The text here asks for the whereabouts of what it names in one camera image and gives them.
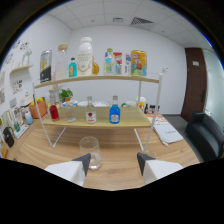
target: wooden door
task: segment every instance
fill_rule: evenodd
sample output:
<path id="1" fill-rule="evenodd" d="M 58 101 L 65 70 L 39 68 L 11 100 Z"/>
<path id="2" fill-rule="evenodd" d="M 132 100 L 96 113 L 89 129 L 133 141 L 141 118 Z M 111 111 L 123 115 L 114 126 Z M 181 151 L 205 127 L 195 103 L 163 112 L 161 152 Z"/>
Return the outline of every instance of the wooden door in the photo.
<path id="1" fill-rule="evenodd" d="M 191 114 L 204 110 L 207 73 L 201 48 L 185 48 L 187 59 L 187 86 L 181 117 L 189 121 Z"/>

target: wall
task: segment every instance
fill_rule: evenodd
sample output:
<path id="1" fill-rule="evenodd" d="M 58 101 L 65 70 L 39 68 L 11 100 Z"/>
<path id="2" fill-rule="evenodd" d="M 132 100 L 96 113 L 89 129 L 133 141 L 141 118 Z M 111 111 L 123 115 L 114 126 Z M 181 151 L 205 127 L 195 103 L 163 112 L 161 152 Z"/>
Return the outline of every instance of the wall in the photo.
<path id="1" fill-rule="evenodd" d="M 1 73 L 5 71 L 5 102 L 0 104 L 0 115 L 9 109 L 9 101 L 16 97 L 17 105 L 20 106 L 20 100 L 25 96 L 25 93 L 33 94 L 32 82 L 35 81 L 35 85 L 40 81 L 40 57 L 44 50 L 51 49 L 53 52 L 52 68 L 55 67 L 55 52 L 60 43 L 68 42 L 70 39 L 71 30 L 65 26 L 62 22 L 55 19 L 52 16 L 45 15 L 35 21 L 30 27 L 23 32 L 18 38 L 21 43 L 28 42 L 29 47 L 32 50 L 30 61 L 33 63 L 33 67 L 22 70 L 13 74 L 10 74 L 12 67 L 15 63 L 18 63 L 22 59 L 24 51 L 20 50 L 21 43 L 17 48 L 12 48 L 9 54 L 14 53 L 11 63 L 2 66 Z M 12 83 L 16 80 L 23 81 L 23 91 L 13 94 Z M 44 96 L 45 92 L 48 92 L 50 87 L 37 89 L 37 96 Z"/>
<path id="2" fill-rule="evenodd" d="M 186 56 L 184 48 L 173 41 L 153 32 L 134 27 L 95 26 L 74 30 L 69 42 L 69 59 L 77 59 L 80 39 L 92 37 L 94 60 L 100 67 L 99 75 L 103 75 L 104 55 L 107 48 L 123 54 L 123 75 L 125 74 L 125 54 L 132 50 L 143 50 L 147 53 L 148 73 L 162 72 L 163 75 L 160 99 L 160 112 L 164 114 L 180 114 L 186 89 Z M 148 77 L 158 79 L 158 75 Z M 119 104 L 128 100 L 135 101 L 138 96 L 138 82 L 133 81 L 86 81 L 67 84 L 73 90 L 74 98 L 86 100 L 88 95 L 93 101 L 105 100 L 112 103 L 112 96 L 118 95 Z M 149 104 L 155 104 L 157 84 L 143 83 L 142 96 Z"/>
<path id="3" fill-rule="evenodd" d="M 210 51 L 203 50 L 207 68 L 207 96 L 205 112 L 224 129 L 224 71 L 218 57 Z"/>
<path id="4" fill-rule="evenodd" d="M 186 58 L 184 48 L 158 34 L 133 28 L 121 26 L 96 26 L 78 29 L 73 32 L 56 18 L 45 15 L 33 23 L 19 39 L 22 42 L 30 43 L 32 49 L 31 61 L 34 66 L 10 75 L 12 64 L 5 65 L 1 72 L 6 72 L 5 87 L 6 100 L 0 105 L 0 114 L 9 108 L 9 101 L 17 98 L 17 105 L 20 105 L 21 98 L 25 92 L 33 94 L 32 81 L 39 84 L 40 56 L 46 49 L 53 51 L 52 70 L 55 68 L 55 57 L 57 47 L 61 43 L 68 43 L 69 58 L 78 55 L 80 39 L 90 36 L 93 39 L 92 46 L 95 62 L 100 66 L 99 75 L 103 75 L 104 55 L 108 47 L 114 51 L 123 53 L 123 74 L 125 54 L 131 50 L 139 49 L 146 51 L 148 62 L 148 73 L 162 72 L 162 67 L 168 68 L 163 76 L 163 84 L 160 99 L 160 112 L 164 114 L 180 114 L 186 89 Z M 11 49 L 16 60 L 22 58 L 18 49 Z M 158 79 L 158 75 L 148 77 Z M 23 91 L 13 95 L 11 83 L 17 79 L 23 80 Z M 142 96 L 146 97 L 147 103 L 155 104 L 157 84 L 143 83 Z M 51 87 L 37 90 L 37 96 L 44 96 Z M 65 85 L 64 88 L 71 88 L 74 97 L 78 101 L 86 100 L 88 95 L 93 96 L 94 101 L 105 100 L 112 102 L 112 96 L 119 96 L 119 105 L 127 100 L 135 101 L 138 95 L 138 82 L 133 81 L 86 81 L 73 82 Z"/>

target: wooden table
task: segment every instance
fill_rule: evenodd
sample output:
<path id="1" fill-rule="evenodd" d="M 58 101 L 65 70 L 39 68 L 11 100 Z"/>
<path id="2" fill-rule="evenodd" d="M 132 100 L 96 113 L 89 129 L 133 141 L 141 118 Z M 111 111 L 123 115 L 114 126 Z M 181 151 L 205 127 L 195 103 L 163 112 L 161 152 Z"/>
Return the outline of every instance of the wooden table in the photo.
<path id="1" fill-rule="evenodd" d="M 47 126 L 50 138 L 55 141 L 62 127 Z M 149 128 L 137 129 L 143 143 Z M 88 170 L 85 188 L 123 190 L 144 186 L 137 152 L 142 152 L 133 129 L 75 129 L 67 128 L 55 148 L 50 147 L 39 120 L 30 126 L 23 141 L 15 145 L 8 159 L 45 169 L 50 164 L 71 161 L 80 157 L 79 142 L 83 137 L 93 136 L 99 141 L 102 164 L 98 170 Z M 149 150 L 157 153 L 158 160 L 180 163 L 183 167 L 199 163 L 185 140 L 164 146 L 153 131 Z"/>

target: wall shelf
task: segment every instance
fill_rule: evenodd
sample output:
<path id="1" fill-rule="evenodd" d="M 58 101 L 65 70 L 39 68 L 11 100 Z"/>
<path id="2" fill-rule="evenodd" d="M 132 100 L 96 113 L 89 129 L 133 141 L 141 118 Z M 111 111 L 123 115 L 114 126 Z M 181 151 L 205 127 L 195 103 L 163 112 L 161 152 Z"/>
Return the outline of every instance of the wall shelf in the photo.
<path id="1" fill-rule="evenodd" d="M 21 70 L 28 69 L 28 68 L 30 68 L 32 66 L 33 65 L 26 65 L 26 66 L 21 66 L 21 67 L 18 67 L 18 68 L 14 68 L 14 69 L 12 69 L 12 71 L 10 72 L 10 74 L 15 73 L 15 72 L 18 72 L 18 71 L 21 71 Z"/>
<path id="2" fill-rule="evenodd" d="M 92 75 L 92 76 L 83 76 L 83 77 L 68 78 L 68 79 L 57 80 L 57 81 L 43 82 L 40 85 L 35 86 L 35 89 L 38 89 L 44 86 L 59 84 L 59 83 L 87 81 L 87 80 L 126 80 L 126 81 L 131 80 L 131 81 L 159 83 L 159 80 L 149 79 L 149 78 L 141 77 L 141 76 L 95 76 L 95 75 Z"/>
<path id="3" fill-rule="evenodd" d="M 44 125 L 67 128 L 88 128 L 88 129 L 121 129 L 121 128 L 150 128 L 151 123 L 139 107 L 120 107 L 121 120 L 118 124 L 111 124 L 109 121 L 110 107 L 96 107 L 97 121 L 88 124 L 85 117 L 85 107 L 75 107 L 76 121 L 68 123 L 63 109 L 59 108 L 60 120 L 52 121 L 51 116 L 43 120 Z"/>

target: red bottle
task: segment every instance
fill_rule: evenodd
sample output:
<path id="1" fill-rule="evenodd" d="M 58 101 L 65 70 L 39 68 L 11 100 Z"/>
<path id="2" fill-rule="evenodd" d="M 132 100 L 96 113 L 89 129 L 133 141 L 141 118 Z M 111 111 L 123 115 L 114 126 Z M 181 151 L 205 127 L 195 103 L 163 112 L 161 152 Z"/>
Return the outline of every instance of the red bottle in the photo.
<path id="1" fill-rule="evenodd" d="M 50 99 L 51 99 L 51 106 L 49 108 L 49 111 L 50 111 L 50 114 L 51 114 L 51 119 L 52 119 L 52 121 L 58 121 L 59 120 L 59 114 L 58 114 L 57 107 L 54 105 L 55 100 L 54 100 L 54 95 L 53 94 L 50 95 Z"/>

